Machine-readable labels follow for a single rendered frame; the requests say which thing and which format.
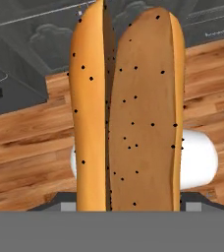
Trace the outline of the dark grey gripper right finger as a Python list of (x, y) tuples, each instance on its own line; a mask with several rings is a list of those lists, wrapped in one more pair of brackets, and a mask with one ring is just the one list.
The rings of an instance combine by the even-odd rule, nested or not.
[(183, 192), (180, 206), (182, 212), (216, 212), (224, 211), (224, 205), (214, 203), (198, 192)]

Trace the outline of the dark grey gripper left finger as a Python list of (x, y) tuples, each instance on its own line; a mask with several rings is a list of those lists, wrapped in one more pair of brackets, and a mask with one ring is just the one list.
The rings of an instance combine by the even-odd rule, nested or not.
[(32, 211), (74, 212), (77, 194), (75, 192), (58, 192), (52, 199), (42, 205), (31, 208)]

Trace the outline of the seeded hotdog bun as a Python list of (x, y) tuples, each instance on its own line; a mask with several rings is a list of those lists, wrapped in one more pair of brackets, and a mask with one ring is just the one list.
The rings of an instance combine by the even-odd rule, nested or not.
[(180, 209), (185, 42), (178, 19), (149, 8), (114, 35), (95, 0), (71, 40), (80, 212)]

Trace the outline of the white round object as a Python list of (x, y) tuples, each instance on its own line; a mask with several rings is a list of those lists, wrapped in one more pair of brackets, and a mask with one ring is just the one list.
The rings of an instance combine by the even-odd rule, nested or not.
[[(182, 138), (179, 189), (193, 189), (209, 184), (218, 169), (218, 154), (213, 143), (204, 133), (186, 129), (183, 130)], [(153, 167), (151, 168), (154, 175), (148, 175), (143, 180), (143, 185), (140, 185), (138, 181), (138, 177), (142, 177), (141, 170), (146, 171), (144, 166), (147, 158), (153, 161), (156, 161), (158, 158), (165, 161), (168, 158), (167, 154), (162, 154), (159, 151), (160, 146), (160, 143), (156, 145), (156, 155), (154, 153), (149, 155), (142, 153), (140, 155), (142, 166), (137, 166), (136, 168), (136, 171), (139, 172), (139, 174), (135, 174), (134, 178), (134, 181), (137, 183), (136, 187), (146, 188), (150, 191), (157, 188), (156, 182), (164, 185), (165, 182), (170, 182), (173, 179), (173, 177), (162, 179), (162, 176), (157, 174), (158, 171), (161, 171), (158, 165), (157, 170), (154, 170)]]

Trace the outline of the dark grey cabinet block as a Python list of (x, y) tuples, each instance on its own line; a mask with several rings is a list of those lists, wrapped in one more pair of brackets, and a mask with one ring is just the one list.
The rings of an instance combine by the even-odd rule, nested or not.
[(45, 78), (0, 37), (0, 115), (48, 100)]

